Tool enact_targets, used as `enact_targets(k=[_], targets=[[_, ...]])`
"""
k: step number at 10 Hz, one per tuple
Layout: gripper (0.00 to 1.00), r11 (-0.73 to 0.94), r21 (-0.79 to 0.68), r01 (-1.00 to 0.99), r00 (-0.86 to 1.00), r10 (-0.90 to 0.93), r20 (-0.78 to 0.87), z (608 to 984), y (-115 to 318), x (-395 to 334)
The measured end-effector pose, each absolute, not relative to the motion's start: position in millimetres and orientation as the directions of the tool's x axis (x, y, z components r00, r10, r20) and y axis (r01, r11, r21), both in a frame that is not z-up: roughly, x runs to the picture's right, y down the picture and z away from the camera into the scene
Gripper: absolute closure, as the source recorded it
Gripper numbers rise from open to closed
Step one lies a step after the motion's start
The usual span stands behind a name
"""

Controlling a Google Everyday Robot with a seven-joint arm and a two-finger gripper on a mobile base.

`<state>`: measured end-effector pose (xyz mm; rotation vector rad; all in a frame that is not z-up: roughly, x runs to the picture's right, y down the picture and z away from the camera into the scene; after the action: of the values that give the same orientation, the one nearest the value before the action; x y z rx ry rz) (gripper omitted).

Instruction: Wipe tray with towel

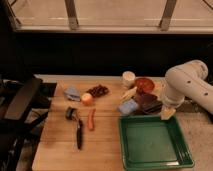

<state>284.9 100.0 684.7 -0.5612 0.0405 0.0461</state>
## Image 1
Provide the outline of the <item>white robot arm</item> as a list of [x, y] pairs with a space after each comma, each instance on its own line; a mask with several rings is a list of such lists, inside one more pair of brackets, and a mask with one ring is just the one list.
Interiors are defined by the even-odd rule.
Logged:
[[170, 119], [186, 97], [213, 117], [213, 85], [205, 81], [207, 76], [208, 67], [201, 60], [192, 60], [168, 69], [161, 92], [161, 118]]

